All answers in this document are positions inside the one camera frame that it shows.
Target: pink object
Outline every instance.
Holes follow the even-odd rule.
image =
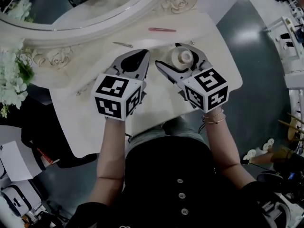
[[[149,28],[149,31],[176,32],[175,29],[169,29],[169,28]]]

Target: vanity table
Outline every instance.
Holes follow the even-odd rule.
[[[3,31],[25,37],[25,45],[34,49],[33,64],[43,73],[37,73],[32,83],[50,89],[61,128],[76,157],[100,152],[105,118],[93,113],[90,92],[98,74],[128,51],[146,48],[152,53],[145,80],[147,95],[126,120],[129,135],[195,110],[154,64],[177,42],[202,50],[225,77],[230,91],[242,86],[240,73],[215,23],[207,13],[198,12],[198,0],[129,0],[102,14],[95,13],[96,1],[73,8],[53,25],[13,21],[0,14]],[[86,14],[89,17],[76,21],[79,17],[75,14],[83,9],[91,11]],[[151,27],[176,32],[149,31]],[[132,44],[133,48],[115,41]]]

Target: white cube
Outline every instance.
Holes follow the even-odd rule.
[[[100,74],[91,92],[96,112],[125,121],[141,102],[142,85],[141,80]]]
[[[183,83],[187,100],[205,113],[228,101],[228,83],[213,67],[184,79]]]

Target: black top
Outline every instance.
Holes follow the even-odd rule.
[[[67,227],[267,227],[258,202],[277,198],[260,182],[236,190],[206,145],[168,136],[129,152],[114,205],[82,204]]]

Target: mirror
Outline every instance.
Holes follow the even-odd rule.
[[[128,10],[138,1],[140,0],[0,0],[0,10],[10,17],[10,21],[16,21],[19,27],[31,28],[32,23],[48,25],[42,30],[65,30],[105,21]],[[7,16],[1,16],[1,19],[5,21]]]

